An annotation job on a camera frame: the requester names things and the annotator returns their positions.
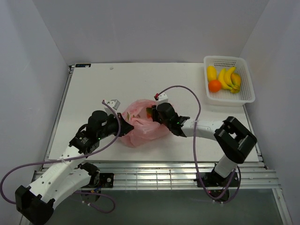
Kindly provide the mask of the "pink plastic bag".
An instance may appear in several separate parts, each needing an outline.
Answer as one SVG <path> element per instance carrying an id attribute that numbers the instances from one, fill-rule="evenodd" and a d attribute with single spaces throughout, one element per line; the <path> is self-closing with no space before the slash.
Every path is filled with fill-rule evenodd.
<path id="1" fill-rule="evenodd" d="M 153 100 L 139 99 L 130 104 L 122 113 L 125 121 L 134 126 L 131 132 L 119 138 L 124 145 L 136 148 L 170 133 L 163 124 L 153 122 L 152 118 L 147 118 L 146 108 L 151 108 L 155 103 Z"/>

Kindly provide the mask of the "orange fake orange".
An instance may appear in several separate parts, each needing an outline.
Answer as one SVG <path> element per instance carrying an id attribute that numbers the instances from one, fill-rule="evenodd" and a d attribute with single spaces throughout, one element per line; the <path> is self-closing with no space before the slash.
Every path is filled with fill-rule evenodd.
<path id="1" fill-rule="evenodd" d="M 212 93 L 219 92 L 222 89 L 222 84 L 219 80 L 212 80 L 208 83 L 208 89 Z"/>

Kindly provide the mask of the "yellow fake banana bunch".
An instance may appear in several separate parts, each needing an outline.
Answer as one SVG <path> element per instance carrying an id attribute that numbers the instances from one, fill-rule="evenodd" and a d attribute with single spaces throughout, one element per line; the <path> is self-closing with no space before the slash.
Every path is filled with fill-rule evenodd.
<path id="1" fill-rule="evenodd" d="M 231 74 L 235 73 L 235 70 L 236 67 L 231 67 L 229 69 L 223 68 L 218 75 L 218 80 L 222 84 L 222 89 L 229 90 L 233 94 L 239 93 L 240 91 L 240 87 L 234 86 L 231 81 Z"/>

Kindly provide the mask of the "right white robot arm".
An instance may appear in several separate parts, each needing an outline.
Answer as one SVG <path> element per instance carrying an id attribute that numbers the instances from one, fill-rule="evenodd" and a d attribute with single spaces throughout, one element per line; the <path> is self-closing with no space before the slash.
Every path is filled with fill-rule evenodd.
<path id="1" fill-rule="evenodd" d="M 237 173 L 231 175 L 234 167 L 243 164 L 257 143 L 257 138 L 235 117 L 224 121 L 197 122 L 187 116 L 179 116 L 170 103 L 154 105 L 151 108 L 154 122 L 163 124 L 175 136 L 200 137 L 216 141 L 224 155 L 210 173 L 197 175 L 208 187 L 226 186 L 237 181 Z"/>

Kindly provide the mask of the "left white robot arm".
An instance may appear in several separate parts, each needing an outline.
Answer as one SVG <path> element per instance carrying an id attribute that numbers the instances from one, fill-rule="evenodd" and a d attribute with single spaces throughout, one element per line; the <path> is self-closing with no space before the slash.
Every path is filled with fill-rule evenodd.
<path id="1" fill-rule="evenodd" d="M 114 116 L 94 111 L 78 129 L 58 163 L 27 187 L 20 186 L 15 191 L 17 210 L 31 223 L 44 225 L 54 209 L 76 190 L 99 187 L 103 177 L 95 165 L 85 162 L 87 155 L 99 147 L 100 140 L 111 135 L 123 136 L 133 129 L 121 113 Z"/>

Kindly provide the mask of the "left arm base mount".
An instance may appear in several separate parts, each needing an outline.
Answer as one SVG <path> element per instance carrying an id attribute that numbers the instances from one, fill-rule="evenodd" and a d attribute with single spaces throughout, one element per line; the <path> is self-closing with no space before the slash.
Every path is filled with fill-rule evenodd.
<path id="1" fill-rule="evenodd" d="M 85 194 L 81 194 L 81 198 L 84 201 L 96 202 L 100 196 L 88 195 L 87 193 L 101 193 L 102 188 L 112 188 L 114 181 L 114 173 L 100 172 L 100 169 L 91 163 L 79 164 L 78 169 L 85 170 L 90 176 L 89 183 L 83 188 L 89 188 L 89 190 L 83 190 Z"/>

